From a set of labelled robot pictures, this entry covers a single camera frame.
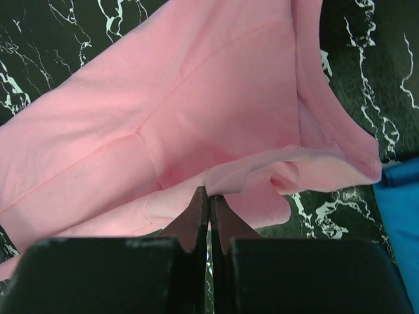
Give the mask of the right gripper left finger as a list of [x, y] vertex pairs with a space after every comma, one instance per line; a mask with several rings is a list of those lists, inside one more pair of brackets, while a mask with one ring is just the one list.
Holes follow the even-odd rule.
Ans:
[[158, 235], [175, 245], [168, 313], [205, 313], [209, 198], [199, 186], [186, 209]]

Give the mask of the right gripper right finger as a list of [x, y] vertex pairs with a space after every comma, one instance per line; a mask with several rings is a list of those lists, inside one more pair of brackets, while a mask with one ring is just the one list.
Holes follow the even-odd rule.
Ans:
[[232, 242], [236, 239], [260, 239], [261, 236], [229, 206], [224, 196], [209, 198], [213, 260], [214, 310], [236, 312], [236, 289]]

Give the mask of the pink t shirt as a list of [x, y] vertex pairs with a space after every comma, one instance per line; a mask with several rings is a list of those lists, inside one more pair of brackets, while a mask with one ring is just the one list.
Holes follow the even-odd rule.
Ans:
[[285, 195], [380, 180], [376, 139], [321, 66], [321, 1], [168, 1], [1, 127], [1, 227], [142, 236], [198, 186], [252, 227]]

